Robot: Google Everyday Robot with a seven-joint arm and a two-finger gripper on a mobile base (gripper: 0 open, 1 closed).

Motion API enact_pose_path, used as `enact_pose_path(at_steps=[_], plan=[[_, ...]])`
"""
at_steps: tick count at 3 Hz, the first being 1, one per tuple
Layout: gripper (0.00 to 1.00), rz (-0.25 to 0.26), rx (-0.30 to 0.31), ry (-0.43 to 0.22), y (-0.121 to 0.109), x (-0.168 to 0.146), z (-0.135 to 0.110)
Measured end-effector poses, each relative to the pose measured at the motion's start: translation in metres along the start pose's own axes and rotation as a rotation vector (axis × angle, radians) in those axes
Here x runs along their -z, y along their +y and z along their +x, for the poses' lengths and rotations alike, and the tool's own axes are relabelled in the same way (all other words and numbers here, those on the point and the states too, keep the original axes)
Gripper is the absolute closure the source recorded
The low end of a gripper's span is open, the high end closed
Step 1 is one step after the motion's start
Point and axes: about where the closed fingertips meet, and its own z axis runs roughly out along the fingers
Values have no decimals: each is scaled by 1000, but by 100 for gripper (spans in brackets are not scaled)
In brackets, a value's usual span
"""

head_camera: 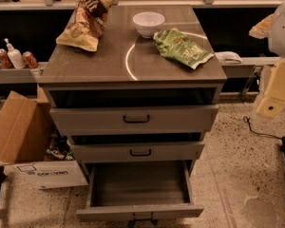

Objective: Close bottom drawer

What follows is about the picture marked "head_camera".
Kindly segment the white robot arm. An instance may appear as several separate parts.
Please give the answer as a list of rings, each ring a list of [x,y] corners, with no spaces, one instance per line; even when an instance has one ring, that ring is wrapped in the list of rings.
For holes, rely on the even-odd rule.
[[[249,31],[257,39],[268,39],[269,50],[280,57],[271,68],[268,82],[256,104],[256,114],[272,119],[285,107],[285,0],[275,12]]]

